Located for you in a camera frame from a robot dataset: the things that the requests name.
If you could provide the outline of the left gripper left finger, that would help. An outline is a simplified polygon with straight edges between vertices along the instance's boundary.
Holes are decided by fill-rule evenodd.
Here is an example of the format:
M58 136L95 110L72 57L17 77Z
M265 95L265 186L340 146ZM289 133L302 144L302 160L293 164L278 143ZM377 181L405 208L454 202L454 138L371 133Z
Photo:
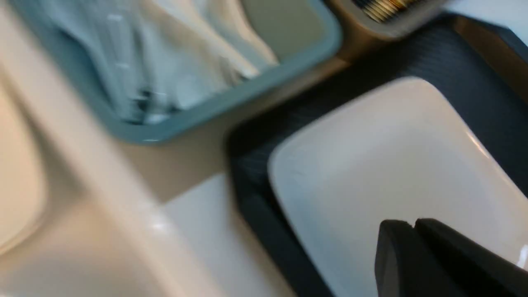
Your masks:
M415 229L404 221L379 225L375 254L379 297L464 297Z

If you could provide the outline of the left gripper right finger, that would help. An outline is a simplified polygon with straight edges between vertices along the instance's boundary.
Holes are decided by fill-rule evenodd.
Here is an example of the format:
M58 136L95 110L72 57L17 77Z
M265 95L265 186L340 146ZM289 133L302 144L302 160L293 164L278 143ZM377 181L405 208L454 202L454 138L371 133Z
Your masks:
M415 230L468 297L526 297L528 273L436 219Z

